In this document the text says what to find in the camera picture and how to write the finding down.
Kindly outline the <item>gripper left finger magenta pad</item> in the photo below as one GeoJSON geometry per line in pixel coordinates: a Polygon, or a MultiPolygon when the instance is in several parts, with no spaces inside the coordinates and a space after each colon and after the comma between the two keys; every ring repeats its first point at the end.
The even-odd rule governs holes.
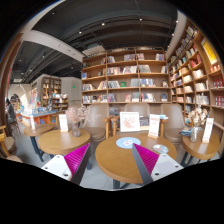
{"type": "Polygon", "coordinates": [[[89,157],[90,144],[86,144],[65,156],[54,156],[42,169],[79,185],[87,167],[89,157]]]}

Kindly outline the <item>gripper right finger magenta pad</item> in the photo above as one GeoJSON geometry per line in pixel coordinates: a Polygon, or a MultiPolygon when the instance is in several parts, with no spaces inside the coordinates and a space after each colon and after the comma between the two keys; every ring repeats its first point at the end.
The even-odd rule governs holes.
{"type": "Polygon", "coordinates": [[[158,155],[138,144],[132,145],[132,154],[144,185],[182,169],[168,154],[158,155]]]}

